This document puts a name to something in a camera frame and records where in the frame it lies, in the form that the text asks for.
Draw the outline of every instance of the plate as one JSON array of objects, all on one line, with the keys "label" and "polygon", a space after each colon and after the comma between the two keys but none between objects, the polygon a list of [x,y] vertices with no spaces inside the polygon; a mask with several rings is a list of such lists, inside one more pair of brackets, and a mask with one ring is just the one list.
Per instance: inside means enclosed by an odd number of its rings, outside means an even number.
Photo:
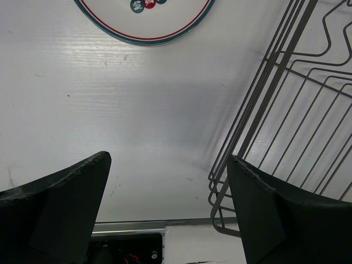
[{"label": "plate", "polygon": [[155,46],[185,35],[215,0],[74,0],[100,29],[127,43]]}]

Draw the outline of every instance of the screw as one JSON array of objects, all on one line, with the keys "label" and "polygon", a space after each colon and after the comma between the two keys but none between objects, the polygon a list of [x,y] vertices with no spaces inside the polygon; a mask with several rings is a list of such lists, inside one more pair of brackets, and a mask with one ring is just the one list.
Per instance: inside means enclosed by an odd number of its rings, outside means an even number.
[{"label": "screw", "polygon": [[156,251],[152,252],[152,259],[156,259],[158,257],[158,253]]}]

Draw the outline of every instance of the gray wire rack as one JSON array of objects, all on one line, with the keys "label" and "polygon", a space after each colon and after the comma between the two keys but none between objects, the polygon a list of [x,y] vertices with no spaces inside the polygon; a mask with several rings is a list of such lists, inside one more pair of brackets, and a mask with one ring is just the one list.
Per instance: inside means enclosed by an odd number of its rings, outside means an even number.
[{"label": "gray wire rack", "polygon": [[351,17],[351,0],[288,2],[208,176],[220,233],[240,237],[224,222],[235,213],[225,172],[232,154],[300,188],[352,202]]}]

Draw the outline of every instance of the teal stripe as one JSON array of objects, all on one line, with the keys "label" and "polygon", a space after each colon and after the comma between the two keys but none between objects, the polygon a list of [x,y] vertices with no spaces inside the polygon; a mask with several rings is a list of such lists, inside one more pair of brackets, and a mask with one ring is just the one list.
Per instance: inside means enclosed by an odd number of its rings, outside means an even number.
[{"label": "teal stripe", "polygon": [[124,41],[126,43],[129,44],[134,44],[134,45],[140,45],[140,46],[157,46],[157,45],[162,45],[171,41],[174,41],[176,39],[178,39],[179,37],[182,37],[183,35],[187,34],[189,31],[191,31],[193,28],[195,28],[203,19],[204,17],[209,13],[210,9],[212,8],[212,6],[214,5],[214,2],[216,0],[211,0],[210,4],[208,5],[208,7],[205,9],[205,11],[201,14],[201,16],[189,27],[187,27],[184,31],[168,37],[168,38],[164,38],[162,40],[153,40],[153,41],[145,41],[145,40],[135,40],[132,38],[128,38],[125,36],[122,36],[120,34],[117,34],[116,32],[112,31],[111,29],[105,27],[104,25],[102,25],[98,20],[96,20],[94,18],[94,16],[92,16],[87,9],[85,9],[85,7],[83,6],[83,4],[81,3],[80,0],[74,0],[75,3],[77,4],[77,6],[79,7],[79,9],[81,9],[81,11],[101,30],[105,31],[107,34],[109,34],[110,36]]}]

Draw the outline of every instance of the plate rim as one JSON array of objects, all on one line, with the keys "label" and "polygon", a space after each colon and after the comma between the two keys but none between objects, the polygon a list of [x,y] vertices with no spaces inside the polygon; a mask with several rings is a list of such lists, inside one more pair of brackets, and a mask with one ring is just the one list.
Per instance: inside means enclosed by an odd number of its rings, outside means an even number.
[{"label": "plate rim", "polygon": [[212,6],[214,5],[214,2],[216,0],[208,0],[208,4],[207,7],[205,8],[205,10],[199,15],[199,17],[197,19],[195,19],[195,21],[190,22],[190,25],[185,26],[185,29],[181,29],[180,32],[178,32],[175,35],[172,35],[170,37],[165,37],[163,39],[160,40],[137,40],[134,38],[128,38],[126,36],[120,35],[118,33],[116,33],[115,31],[109,29],[108,27],[106,27],[105,25],[103,25],[100,21],[98,21],[84,6],[84,4],[82,3],[83,0],[74,0],[74,2],[76,3],[76,5],[79,7],[79,9],[86,15],[86,17],[88,17],[98,28],[100,28],[101,30],[103,30],[105,33],[109,34],[110,36],[114,37],[115,39],[121,40],[123,42],[129,43],[129,44],[134,44],[134,45],[139,45],[139,46],[157,46],[157,45],[162,45],[162,44],[166,44],[169,43],[171,41],[174,41],[180,37],[182,37],[183,35],[189,33],[193,28],[195,28],[203,19],[204,17],[209,13],[210,9],[212,8]]}]

